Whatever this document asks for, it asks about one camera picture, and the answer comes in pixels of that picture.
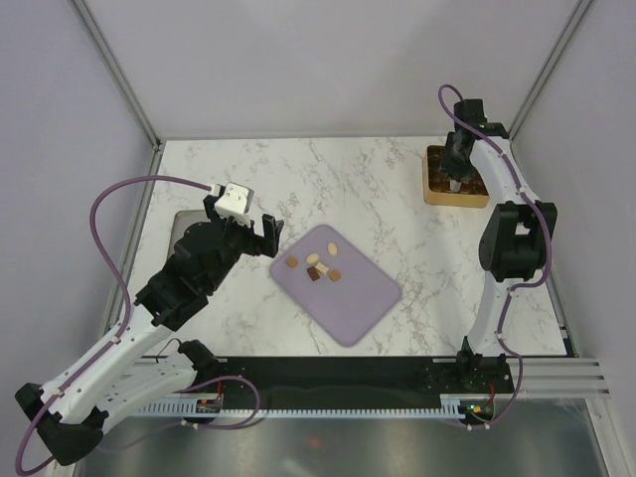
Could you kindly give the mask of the metal tongs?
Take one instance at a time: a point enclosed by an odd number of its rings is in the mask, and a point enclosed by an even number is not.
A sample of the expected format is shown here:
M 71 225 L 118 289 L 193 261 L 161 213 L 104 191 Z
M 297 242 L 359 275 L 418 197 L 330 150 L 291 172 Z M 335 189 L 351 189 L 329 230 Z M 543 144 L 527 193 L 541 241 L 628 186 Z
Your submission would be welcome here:
M 455 181 L 455 180 L 450 180 L 449 181 L 449 188 L 450 191 L 453 193 L 458 193 L 461 189 L 462 183 L 460 181 Z

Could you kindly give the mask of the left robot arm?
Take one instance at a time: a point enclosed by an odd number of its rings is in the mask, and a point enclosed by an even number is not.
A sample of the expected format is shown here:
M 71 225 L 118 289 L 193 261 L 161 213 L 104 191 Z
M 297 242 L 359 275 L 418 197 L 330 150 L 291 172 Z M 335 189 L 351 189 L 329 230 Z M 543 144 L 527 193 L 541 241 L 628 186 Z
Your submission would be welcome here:
M 129 369 L 147 351 L 203 310 L 242 255 L 276 257 L 284 223 L 252 220 L 206 205 L 207 219 L 189 226 L 163 268 L 134 298 L 126 298 L 120 322 L 77 362 L 43 385 L 26 383 L 15 394 L 37 434 L 62 466 L 92 453 L 105 435 L 148 403 L 171 393 L 206 392 L 217 380 L 218 361 L 200 341 L 144 373 Z

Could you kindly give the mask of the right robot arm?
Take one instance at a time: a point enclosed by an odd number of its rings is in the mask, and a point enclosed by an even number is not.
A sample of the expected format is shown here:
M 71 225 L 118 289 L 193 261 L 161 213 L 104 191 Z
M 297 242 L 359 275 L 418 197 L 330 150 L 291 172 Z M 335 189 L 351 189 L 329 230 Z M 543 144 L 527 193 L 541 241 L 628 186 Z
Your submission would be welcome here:
M 451 189 L 479 175 L 494 204 L 478 244 L 483 293 L 453 370 L 457 386 L 473 393 L 490 377 L 509 374 L 507 358 L 514 353 L 504 343 L 506 318 L 518 292 L 543 285 L 551 273 L 557 207 L 541 201 L 523 178 L 505 127 L 488 121 L 481 99 L 460 97 L 444 111 L 454 123 L 441 166 Z

